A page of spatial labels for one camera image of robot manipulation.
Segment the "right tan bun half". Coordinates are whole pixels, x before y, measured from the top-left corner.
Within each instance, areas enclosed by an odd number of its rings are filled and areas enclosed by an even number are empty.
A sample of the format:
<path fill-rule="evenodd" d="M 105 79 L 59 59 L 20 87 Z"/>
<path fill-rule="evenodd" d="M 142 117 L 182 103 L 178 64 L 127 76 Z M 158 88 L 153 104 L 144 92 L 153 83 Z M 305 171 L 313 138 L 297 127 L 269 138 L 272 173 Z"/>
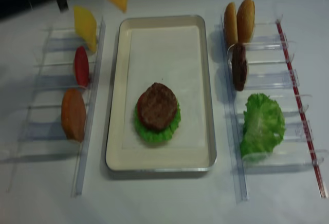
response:
<path fill-rule="evenodd" d="M 244 0 L 237 12 L 237 33 L 240 43 L 248 43 L 253 35 L 255 5 L 253 0 Z"/>

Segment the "white parchment paper sheet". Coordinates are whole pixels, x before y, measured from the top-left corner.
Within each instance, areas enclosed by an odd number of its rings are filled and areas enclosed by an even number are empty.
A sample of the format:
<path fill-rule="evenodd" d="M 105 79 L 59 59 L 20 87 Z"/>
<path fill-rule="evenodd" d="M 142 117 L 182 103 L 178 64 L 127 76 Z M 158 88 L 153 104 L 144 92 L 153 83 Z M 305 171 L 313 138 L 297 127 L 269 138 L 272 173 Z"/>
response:
<path fill-rule="evenodd" d="M 206 85 L 208 67 L 196 26 L 133 29 L 124 120 L 124 149 L 146 149 L 134 127 L 138 98 L 153 83 L 175 94 L 181 113 L 179 128 L 164 148 L 201 148 L 208 141 Z"/>

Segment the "green lettuce leaf on tray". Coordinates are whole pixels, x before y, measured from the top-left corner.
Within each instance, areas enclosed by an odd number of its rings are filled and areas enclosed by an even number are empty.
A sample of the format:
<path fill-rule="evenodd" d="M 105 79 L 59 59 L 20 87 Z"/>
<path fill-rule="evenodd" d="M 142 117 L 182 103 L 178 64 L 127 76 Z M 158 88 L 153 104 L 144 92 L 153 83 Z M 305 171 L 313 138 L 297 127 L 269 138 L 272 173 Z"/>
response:
<path fill-rule="evenodd" d="M 160 145 L 163 142 L 167 142 L 172 139 L 174 133 L 179 128 L 179 124 L 181 122 L 181 109 L 180 104 L 177 100 L 177 112 L 169 124 L 169 126 L 159 132 L 151 130 L 150 128 L 146 128 L 139 116 L 138 116 L 138 106 L 139 101 L 135 105 L 134 109 L 134 127 L 137 132 L 137 134 L 141 137 L 141 139 L 149 144 L 149 145 Z"/>

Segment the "green lettuce leaf in rack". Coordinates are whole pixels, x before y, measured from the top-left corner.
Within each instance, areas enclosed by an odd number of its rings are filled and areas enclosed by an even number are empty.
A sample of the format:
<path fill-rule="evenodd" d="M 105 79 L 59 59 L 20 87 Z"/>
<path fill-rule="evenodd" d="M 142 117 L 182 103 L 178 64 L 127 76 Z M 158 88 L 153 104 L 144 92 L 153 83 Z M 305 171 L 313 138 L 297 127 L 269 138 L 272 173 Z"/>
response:
<path fill-rule="evenodd" d="M 251 94 L 244 111 L 241 157 L 273 152 L 285 134 L 285 118 L 276 100 L 258 93 Z"/>

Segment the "brown meat patty in rack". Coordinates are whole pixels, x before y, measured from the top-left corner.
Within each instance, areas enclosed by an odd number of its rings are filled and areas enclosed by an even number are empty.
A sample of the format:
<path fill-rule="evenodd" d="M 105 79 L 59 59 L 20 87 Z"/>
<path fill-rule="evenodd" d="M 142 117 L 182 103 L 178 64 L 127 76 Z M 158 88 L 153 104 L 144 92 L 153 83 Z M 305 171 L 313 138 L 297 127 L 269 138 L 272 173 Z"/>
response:
<path fill-rule="evenodd" d="M 247 78 L 247 61 L 245 46 L 237 43 L 232 51 L 232 76 L 235 90 L 242 91 Z"/>

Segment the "red tomato slice in rack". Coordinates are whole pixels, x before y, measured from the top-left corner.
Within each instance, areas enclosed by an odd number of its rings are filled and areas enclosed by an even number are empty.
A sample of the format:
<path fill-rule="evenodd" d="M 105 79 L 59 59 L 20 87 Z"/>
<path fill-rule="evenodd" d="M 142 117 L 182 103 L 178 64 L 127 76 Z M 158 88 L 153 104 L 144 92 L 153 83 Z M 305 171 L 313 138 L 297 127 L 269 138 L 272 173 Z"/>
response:
<path fill-rule="evenodd" d="M 83 46 L 77 48 L 74 58 L 74 73 L 78 85 L 87 87 L 89 83 L 89 62 Z"/>

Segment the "red tomato slice on tray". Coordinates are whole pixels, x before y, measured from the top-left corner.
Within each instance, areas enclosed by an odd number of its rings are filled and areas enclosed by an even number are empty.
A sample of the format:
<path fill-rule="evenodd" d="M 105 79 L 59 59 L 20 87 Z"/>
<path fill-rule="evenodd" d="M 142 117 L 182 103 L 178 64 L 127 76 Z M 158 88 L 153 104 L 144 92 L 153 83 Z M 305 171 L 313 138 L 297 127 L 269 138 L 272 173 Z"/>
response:
<path fill-rule="evenodd" d="M 138 101 L 137 101 L 137 104 L 136 104 L 136 106 L 137 106 L 137 117 L 138 117 L 138 121 L 142 124 L 142 125 L 144 125 L 144 121 L 143 121 L 143 118 L 142 118 L 142 116 L 141 116 L 141 101 L 142 101 L 142 99 L 143 99 L 143 96 L 144 96 L 144 94 L 145 93 L 143 93 L 140 97 L 139 97 L 139 99 L 138 99 Z"/>

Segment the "cream metal baking tray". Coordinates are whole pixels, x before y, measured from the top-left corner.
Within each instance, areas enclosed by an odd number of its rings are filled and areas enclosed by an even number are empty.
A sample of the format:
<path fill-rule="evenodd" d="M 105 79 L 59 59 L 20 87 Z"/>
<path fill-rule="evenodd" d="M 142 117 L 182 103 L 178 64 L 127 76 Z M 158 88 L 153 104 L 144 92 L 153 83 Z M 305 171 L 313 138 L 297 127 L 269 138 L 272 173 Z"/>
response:
<path fill-rule="evenodd" d="M 181 122 L 159 146 L 134 127 L 138 98 L 162 83 L 178 99 Z M 119 29 L 105 162 L 116 172 L 207 171 L 216 161 L 204 19 L 198 15 L 131 18 Z"/>

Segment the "clear acrylic rack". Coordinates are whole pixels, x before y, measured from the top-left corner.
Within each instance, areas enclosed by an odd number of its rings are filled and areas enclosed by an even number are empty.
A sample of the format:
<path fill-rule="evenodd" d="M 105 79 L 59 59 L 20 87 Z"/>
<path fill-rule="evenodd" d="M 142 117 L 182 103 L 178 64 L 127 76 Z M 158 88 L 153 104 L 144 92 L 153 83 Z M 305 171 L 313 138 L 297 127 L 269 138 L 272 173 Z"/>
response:
<path fill-rule="evenodd" d="M 245 44 L 247 78 L 242 91 L 233 86 L 232 52 L 221 40 L 221 57 L 225 73 L 225 116 L 231 153 L 236 198 L 248 200 L 249 175 L 274 175 L 311 171 L 320 196 L 328 198 L 320 165 L 328 159 L 328 150 L 316 149 L 309 119 L 306 117 L 312 96 L 299 91 L 299 78 L 293 67 L 296 43 L 288 40 L 282 27 L 282 16 L 259 17 L 253 39 Z M 242 156 L 244 112 L 251 94 L 263 93 L 277 101 L 285 119 L 283 141 L 271 153 Z"/>
<path fill-rule="evenodd" d="M 44 44 L 35 50 L 36 65 L 28 101 L 20 106 L 24 118 L 13 142 L 1 143 L 1 163 L 12 165 L 7 191 L 11 190 L 19 163 L 44 162 L 74 158 L 76 167 L 72 195 L 82 194 L 90 136 L 100 75 L 106 25 L 101 21 L 96 30 L 96 53 L 87 52 L 88 85 L 78 85 L 74 76 L 74 55 L 86 43 L 73 27 L 46 30 Z M 61 103 L 65 92 L 78 90 L 86 108 L 83 142 L 68 140 L 61 126 Z"/>

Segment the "clear acrylic left rack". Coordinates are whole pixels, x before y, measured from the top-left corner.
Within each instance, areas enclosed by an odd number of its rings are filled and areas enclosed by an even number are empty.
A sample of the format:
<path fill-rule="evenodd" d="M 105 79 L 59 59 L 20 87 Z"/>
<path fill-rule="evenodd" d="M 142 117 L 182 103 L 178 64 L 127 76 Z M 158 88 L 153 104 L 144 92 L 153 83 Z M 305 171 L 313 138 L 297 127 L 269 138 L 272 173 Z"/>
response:
<path fill-rule="evenodd" d="M 7 191 L 11 190 L 19 163 L 44 162 L 74 158 L 76 167 L 72 195 L 82 194 L 90 136 L 100 75 L 106 25 L 101 21 L 96 30 L 96 53 L 87 52 L 88 85 L 78 85 L 74 76 L 74 55 L 86 43 L 73 27 L 46 30 L 44 44 L 35 50 L 36 65 L 28 101 L 20 106 L 24 118 L 13 142 L 1 143 L 1 163 L 12 165 Z M 68 140 L 61 126 L 61 103 L 65 92 L 78 90 L 86 108 L 83 142 Z"/>

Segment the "brown meat patty on tray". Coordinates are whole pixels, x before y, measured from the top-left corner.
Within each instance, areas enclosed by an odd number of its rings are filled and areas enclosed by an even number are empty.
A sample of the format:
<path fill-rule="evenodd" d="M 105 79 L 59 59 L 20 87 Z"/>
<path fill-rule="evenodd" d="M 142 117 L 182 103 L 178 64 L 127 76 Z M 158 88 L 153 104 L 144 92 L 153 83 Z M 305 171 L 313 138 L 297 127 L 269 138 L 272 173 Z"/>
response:
<path fill-rule="evenodd" d="M 141 101 L 141 116 L 144 126 L 161 131 L 169 126 L 177 112 L 175 94 L 161 83 L 153 83 Z"/>

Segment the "orange-brown bun half left rack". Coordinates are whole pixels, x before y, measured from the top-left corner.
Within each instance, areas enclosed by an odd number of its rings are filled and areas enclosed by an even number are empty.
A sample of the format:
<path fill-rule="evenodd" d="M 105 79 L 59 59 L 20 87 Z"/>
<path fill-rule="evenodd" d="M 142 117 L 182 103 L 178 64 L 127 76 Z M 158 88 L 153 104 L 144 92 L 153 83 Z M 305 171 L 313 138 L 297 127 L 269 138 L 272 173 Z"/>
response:
<path fill-rule="evenodd" d="M 86 122 L 86 108 L 82 94 L 77 89 L 68 89 L 62 99 L 61 125 L 67 139 L 82 142 Z"/>

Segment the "tan bun half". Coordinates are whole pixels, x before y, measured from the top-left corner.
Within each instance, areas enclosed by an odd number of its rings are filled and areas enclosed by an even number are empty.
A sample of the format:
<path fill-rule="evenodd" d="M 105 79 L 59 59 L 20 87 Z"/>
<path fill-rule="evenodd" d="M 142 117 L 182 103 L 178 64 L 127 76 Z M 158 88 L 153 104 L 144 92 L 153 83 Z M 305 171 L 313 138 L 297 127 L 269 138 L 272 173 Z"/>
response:
<path fill-rule="evenodd" d="M 248 43 L 253 35 L 255 5 L 253 0 L 244 0 L 237 12 L 237 33 L 240 43 Z"/>
<path fill-rule="evenodd" d="M 238 42 L 236 9 L 234 2 L 230 2 L 225 9 L 224 33 L 228 48 Z"/>

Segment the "left tan bun half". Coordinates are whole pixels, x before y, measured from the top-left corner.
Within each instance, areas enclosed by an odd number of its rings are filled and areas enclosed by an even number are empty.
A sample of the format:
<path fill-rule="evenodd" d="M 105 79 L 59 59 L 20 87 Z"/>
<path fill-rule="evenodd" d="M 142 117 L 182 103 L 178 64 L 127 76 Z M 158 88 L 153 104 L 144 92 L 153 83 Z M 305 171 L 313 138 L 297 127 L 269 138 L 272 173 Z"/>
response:
<path fill-rule="evenodd" d="M 224 33 L 228 48 L 238 42 L 236 9 L 234 2 L 230 2 L 225 9 Z"/>

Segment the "clear acrylic right rack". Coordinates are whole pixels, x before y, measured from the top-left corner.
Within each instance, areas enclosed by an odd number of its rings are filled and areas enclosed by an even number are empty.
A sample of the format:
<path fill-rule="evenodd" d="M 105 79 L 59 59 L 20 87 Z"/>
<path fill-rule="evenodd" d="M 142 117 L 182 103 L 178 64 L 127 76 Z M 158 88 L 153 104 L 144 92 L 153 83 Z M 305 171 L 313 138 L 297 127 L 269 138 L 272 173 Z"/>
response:
<path fill-rule="evenodd" d="M 316 149 L 309 119 L 306 117 L 312 96 L 299 91 L 299 78 L 293 67 L 296 43 L 288 40 L 282 27 L 282 16 L 259 17 L 253 39 L 245 44 L 247 78 L 242 91 L 233 86 L 232 52 L 221 40 L 221 57 L 225 73 L 225 116 L 231 153 L 236 198 L 248 200 L 249 175 L 274 175 L 311 171 L 320 196 L 328 198 L 320 165 L 328 159 L 328 150 Z M 285 119 L 283 141 L 271 153 L 242 156 L 244 112 L 251 94 L 263 93 L 277 101 Z"/>

